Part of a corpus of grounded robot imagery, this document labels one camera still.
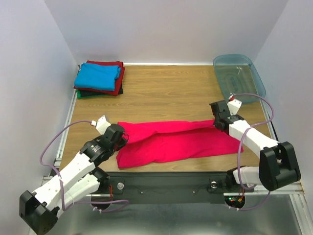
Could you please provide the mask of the translucent blue plastic bin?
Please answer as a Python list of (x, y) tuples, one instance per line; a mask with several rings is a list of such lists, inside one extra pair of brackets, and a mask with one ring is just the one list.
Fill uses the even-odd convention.
[(215, 75), (225, 100), (238, 94), (238, 100), (249, 104), (260, 99), (247, 94), (266, 96), (266, 89), (253, 62), (241, 54), (220, 55), (213, 60)]

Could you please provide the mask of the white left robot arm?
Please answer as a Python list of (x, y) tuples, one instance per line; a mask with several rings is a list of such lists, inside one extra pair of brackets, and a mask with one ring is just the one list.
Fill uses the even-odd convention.
[(71, 162), (33, 192), (19, 198), (19, 215), (37, 235), (45, 235), (60, 216), (90, 193), (105, 192), (108, 175), (99, 165), (127, 143), (125, 129), (118, 124), (96, 124), (100, 136), (88, 141)]

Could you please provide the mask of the folded dark red t shirt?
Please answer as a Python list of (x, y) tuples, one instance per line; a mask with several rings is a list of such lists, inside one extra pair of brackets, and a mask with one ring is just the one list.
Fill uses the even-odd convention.
[(125, 72), (125, 68), (124, 68), (124, 64), (121, 61), (114, 61), (114, 62), (97, 62), (97, 61), (86, 61), (86, 63), (92, 63), (92, 64), (98, 64), (98, 65), (102, 65), (102, 66), (113, 66), (113, 65), (118, 65), (119, 67), (121, 67), (121, 73), (119, 78), (115, 81), (115, 91), (118, 91), (120, 86), (122, 85), (122, 81), (123, 81), (123, 77), (124, 77), (124, 72)]

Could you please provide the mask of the pink red t shirt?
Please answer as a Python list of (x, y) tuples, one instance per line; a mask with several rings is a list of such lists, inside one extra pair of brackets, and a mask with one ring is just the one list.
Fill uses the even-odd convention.
[(119, 169), (237, 153), (239, 141), (216, 129), (213, 120), (120, 122), (129, 139), (119, 150)]

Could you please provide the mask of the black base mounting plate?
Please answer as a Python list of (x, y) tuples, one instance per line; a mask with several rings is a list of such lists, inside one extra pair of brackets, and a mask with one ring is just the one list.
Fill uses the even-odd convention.
[(126, 199), (130, 204), (223, 204), (242, 188), (226, 172), (110, 172), (87, 196), (92, 201)]

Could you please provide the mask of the folded green t shirt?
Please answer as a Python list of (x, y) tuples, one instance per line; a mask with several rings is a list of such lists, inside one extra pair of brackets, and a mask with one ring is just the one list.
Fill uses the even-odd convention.
[(104, 95), (104, 93), (99, 93), (99, 92), (94, 92), (94, 91), (85, 91), (85, 90), (76, 90), (76, 93), (77, 93), (78, 99), (91, 98), (91, 97)]

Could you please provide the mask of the folded black t shirt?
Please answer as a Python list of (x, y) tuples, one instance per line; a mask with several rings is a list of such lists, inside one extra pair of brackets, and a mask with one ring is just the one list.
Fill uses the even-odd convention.
[(112, 96), (118, 96), (119, 94), (123, 94), (123, 85), (120, 86), (118, 91), (96, 91), (92, 89), (79, 89), (74, 87), (79, 94), (80, 97), (87, 97), (87, 96), (97, 96), (97, 95), (112, 95)]

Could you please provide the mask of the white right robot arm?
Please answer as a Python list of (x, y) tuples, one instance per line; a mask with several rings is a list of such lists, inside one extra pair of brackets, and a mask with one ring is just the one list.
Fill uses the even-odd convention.
[(278, 142), (262, 134), (237, 114), (241, 101), (225, 100), (210, 104), (214, 116), (213, 125), (230, 137), (238, 140), (240, 146), (247, 146), (258, 158), (258, 167), (241, 166), (230, 170), (225, 185), (230, 191), (241, 186), (251, 190), (262, 185), (274, 191), (301, 179), (300, 168), (294, 147), (289, 142)]

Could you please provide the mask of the folded blue t shirt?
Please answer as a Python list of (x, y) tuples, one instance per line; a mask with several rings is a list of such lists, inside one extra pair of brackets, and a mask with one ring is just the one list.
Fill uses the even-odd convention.
[(74, 81), (76, 88), (114, 91), (115, 81), (119, 78), (121, 67), (118, 65), (102, 66), (83, 63)]

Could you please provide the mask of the aluminium frame rail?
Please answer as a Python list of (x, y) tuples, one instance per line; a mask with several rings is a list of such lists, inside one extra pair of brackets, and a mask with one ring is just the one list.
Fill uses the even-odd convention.
[[(71, 102), (68, 108), (67, 117), (65, 119), (64, 126), (61, 128), (63, 130), (68, 125), (71, 124), (72, 116), (75, 108), (75, 103), (77, 99), (76, 91), (73, 91)], [(63, 159), (65, 144), (67, 140), (69, 132), (69, 127), (67, 127), (65, 130), (63, 130), (55, 139), (53, 138), (46, 147), (44, 147), (44, 150), (42, 151), (40, 157), (39, 157), (39, 163), (43, 167), (48, 168), (48, 174), (44, 175), (42, 178), (42, 185), (44, 183), (47, 183), (49, 180), (53, 179), (54, 176), (58, 176), (58, 173), (55, 172), (55, 170), (60, 170), (61, 161)], [(48, 149), (52, 147), (53, 145), (57, 146), (57, 150), (55, 151), (54, 158), (51, 160), (46, 161), (44, 159), (44, 155), (48, 152)]]

